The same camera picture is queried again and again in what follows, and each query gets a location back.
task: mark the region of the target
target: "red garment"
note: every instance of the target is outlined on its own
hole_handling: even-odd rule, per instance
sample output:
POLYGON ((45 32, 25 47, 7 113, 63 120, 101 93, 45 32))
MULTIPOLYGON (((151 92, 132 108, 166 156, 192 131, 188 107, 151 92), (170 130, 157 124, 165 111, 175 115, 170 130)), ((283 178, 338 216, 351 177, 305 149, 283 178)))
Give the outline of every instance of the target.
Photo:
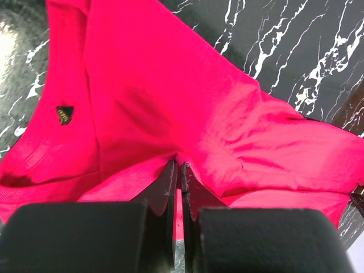
POLYGON ((232 207, 319 209, 338 225, 364 182, 362 139, 261 91, 157 0, 47 5, 47 83, 0 165, 4 221, 29 202, 130 200, 176 158, 232 207), (75 107, 70 124, 59 105, 75 107))

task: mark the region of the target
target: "marble table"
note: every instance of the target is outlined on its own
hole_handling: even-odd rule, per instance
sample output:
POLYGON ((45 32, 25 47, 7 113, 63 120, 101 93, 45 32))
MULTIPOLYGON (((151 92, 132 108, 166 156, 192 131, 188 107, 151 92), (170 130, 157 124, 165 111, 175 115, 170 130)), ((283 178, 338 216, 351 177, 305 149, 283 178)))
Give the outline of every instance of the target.
MULTIPOLYGON (((363 0, 161 2, 265 92, 364 138, 363 0)), ((44 0, 0 0, 0 160, 25 132, 42 94, 48 44, 44 0)), ((363 230, 349 204, 339 229, 344 246, 363 230)), ((181 242, 177 249, 183 261, 181 242)), ((183 262, 176 272, 182 270, 183 262)))

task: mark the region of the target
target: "black marble surface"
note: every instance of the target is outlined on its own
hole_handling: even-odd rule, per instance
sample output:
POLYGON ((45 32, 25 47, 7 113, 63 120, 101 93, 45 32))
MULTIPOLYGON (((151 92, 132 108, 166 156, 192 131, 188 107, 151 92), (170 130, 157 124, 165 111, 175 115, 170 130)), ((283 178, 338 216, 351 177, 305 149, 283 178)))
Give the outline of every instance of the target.
MULTIPOLYGON (((363 0, 161 2, 265 92, 364 138, 363 0)), ((0 0, 0 160, 38 103, 48 42, 44 1, 0 0)), ((349 205, 339 229, 345 247, 363 230, 349 205)))

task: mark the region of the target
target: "marble tabletop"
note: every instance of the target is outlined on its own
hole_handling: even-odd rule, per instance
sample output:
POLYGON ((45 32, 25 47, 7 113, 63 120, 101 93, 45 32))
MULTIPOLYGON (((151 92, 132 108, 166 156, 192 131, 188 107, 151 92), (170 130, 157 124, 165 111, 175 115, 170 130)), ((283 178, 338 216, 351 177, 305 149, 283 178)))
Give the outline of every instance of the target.
MULTIPOLYGON (((364 138, 363 0, 160 1, 262 90, 364 138)), ((37 106, 48 46, 44 0, 0 1, 0 160, 37 106)), ((339 229, 345 247, 363 230, 348 205, 339 229)))

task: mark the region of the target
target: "red fabric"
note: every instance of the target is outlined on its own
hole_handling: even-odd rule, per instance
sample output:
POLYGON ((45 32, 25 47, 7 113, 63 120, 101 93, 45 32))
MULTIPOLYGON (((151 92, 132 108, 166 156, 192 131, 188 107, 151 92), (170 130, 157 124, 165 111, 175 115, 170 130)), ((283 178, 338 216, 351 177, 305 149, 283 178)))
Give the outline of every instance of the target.
MULTIPOLYGON (((260 90, 157 0, 48 0, 39 106, 0 164, 0 216, 29 202, 130 200, 168 160, 232 207, 313 208, 337 225, 364 141, 260 90), (74 106, 61 126, 56 106, 74 106)), ((177 239, 182 239, 181 206, 177 239)))

